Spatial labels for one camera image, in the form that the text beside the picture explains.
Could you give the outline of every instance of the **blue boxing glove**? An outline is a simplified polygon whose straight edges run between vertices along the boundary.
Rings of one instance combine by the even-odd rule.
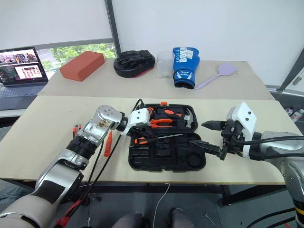
[[[193,47],[175,47],[173,53],[174,85],[193,89],[195,84],[194,72],[200,63],[199,51]]]

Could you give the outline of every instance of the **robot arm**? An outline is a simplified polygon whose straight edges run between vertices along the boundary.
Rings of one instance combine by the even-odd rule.
[[[293,198],[298,227],[304,228],[304,157],[289,157],[291,153],[304,154],[304,140],[248,143],[274,137],[298,136],[287,132],[255,132],[257,118],[246,103],[232,108],[227,121],[208,121],[202,124],[212,130],[221,131],[222,148],[203,141],[191,143],[224,160],[227,153],[257,161],[266,161],[281,172],[286,187]]]
[[[69,200],[79,186],[84,170],[108,131],[127,135],[131,129],[149,125],[148,110],[133,111],[129,118],[108,105],[100,106],[93,119],[77,133],[69,145],[46,167],[35,191],[21,197],[0,213],[1,228],[45,228],[58,205]]]

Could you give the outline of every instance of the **purple spatula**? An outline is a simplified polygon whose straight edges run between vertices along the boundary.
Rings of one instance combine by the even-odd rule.
[[[211,82],[213,79],[216,79],[219,76],[229,76],[235,73],[238,69],[229,63],[223,63],[222,65],[219,66],[218,68],[218,74],[213,76],[212,78],[209,78],[207,81],[204,81],[203,83],[199,84],[197,87],[194,89],[200,89],[203,86],[207,85],[209,82]]]

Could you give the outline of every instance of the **laptop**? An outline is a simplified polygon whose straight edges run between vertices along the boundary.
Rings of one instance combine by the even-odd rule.
[[[0,50],[0,110],[26,109],[48,83],[34,47]]]

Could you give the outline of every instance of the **tool case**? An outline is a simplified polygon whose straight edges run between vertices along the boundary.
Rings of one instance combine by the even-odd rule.
[[[158,139],[156,142],[138,144],[136,139],[142,137],[139,133],[131,136],[129,146],[129,164],[135,170],[144,171],[166,171],[173,172],[197,171],[206,165],[205,153],[199,147],[196,147],[191,140],[201,140],[200,136],[194,131],[198,127],[198,122],[194,110],[189,105],[181,104],[142,104],[136,109],[148,108],[150,113],[150,122],[155,120],[171,119],[170,123],[157,123],[153,128],[149,126],[147,131],[155,134],[157,137],[182,134],[180,136]],[[164,111],[178,115],[193,115],[193,121],[190,127],[187,127],[187,120],[184,118],[172,118]]]

